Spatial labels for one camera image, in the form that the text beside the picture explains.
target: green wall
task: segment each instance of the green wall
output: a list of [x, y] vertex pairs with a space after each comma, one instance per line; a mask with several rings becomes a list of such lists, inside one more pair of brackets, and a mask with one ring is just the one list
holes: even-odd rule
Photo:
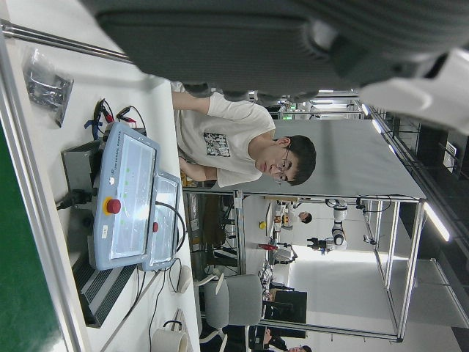
[[51, 351], [61, 334], [1, 129], [0, 195], [0, 350]]

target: gray partition panel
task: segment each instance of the gray partition panel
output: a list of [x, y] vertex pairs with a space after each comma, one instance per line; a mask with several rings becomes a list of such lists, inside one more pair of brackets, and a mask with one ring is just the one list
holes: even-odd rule
[[304, 184], [279, 186], [270, 177], [212, 191], [256, 194], [402, 195], [425, 198], [371, 120], [279, 120], [276, 138], [303, 134], [317, 151], [317, 165]]

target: white cup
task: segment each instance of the white cup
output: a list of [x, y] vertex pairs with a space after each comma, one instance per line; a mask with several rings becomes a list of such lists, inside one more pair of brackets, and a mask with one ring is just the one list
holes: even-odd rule
[[163, 328], [168, 323], [177, 323], [179, 330], [158, 329], [153, 334], [151, 352], [187, 352], [188, 335], [182, 331], [182, 324], [179, 321], [170, 320], [163, 324]]

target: red emergency stop button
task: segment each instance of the red emergency stop button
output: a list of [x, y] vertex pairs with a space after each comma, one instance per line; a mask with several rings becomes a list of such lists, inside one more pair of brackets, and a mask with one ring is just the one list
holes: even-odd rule
[[110, 214], [117, 214], [120, 212], [120, 201], [118, 199], [110, 199], [106, 204], [106, 210]]

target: eyeglasses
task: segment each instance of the eyeglasses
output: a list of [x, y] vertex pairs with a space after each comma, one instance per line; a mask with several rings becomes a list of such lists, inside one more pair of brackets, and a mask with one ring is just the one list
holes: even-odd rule
[[274, 180], [281, 185], [282, 181], [287, 180], [287, 177], [285, 176], [285, 172], [289, 170], [289, 165], [287, 163], [288, 159], [288, 153], [290, 152], [290, 145], [287, 147], [287, 154], [285, 155], [285, 158], [282, 159], [282, 163], [280, 166], [277, 166], [278, 169], [280, 169], [280, 173], [274, 177]]

